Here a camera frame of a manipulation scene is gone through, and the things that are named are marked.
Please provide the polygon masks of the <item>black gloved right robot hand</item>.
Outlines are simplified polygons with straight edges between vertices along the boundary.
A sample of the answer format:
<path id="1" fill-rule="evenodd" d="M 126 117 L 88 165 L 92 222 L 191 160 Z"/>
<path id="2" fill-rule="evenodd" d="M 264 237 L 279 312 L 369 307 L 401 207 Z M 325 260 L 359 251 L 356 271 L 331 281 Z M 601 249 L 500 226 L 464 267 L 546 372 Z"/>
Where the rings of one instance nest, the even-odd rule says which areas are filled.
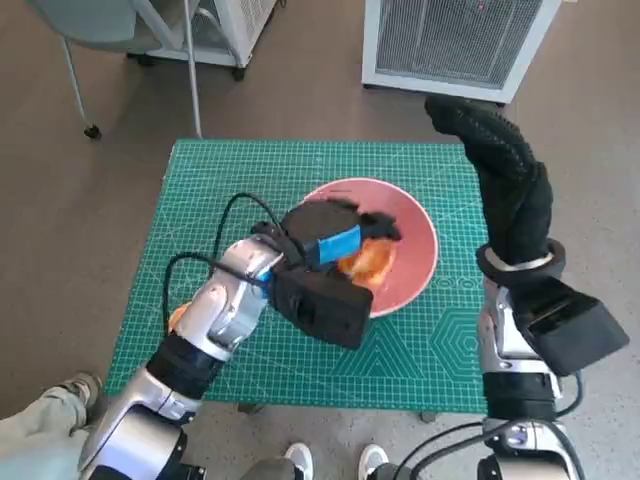
<path id="1" fill-rule="evenodd" d="M 476 170 L 493 253 L 510 266 L 547 257 L 552 188 L 519 127 L 460 98 L 429 95 L 425 110 L 437 132 L 462 142 Z"/>

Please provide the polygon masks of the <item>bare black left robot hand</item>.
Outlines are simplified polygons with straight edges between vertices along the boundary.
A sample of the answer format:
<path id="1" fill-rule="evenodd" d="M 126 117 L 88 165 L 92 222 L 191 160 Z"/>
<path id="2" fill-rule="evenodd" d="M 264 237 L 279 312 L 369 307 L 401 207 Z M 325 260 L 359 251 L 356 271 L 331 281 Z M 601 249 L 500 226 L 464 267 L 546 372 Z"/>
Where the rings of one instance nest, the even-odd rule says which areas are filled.
<path id="1" fill-rule="evenodd" d="M 281 225 L 310 267 L 349 257 L 367 239 L 402 239 L 394 216 L 381 211 L 361 212 L 358 203 L 346 198 L 305 201 L 290 210 Z"/>

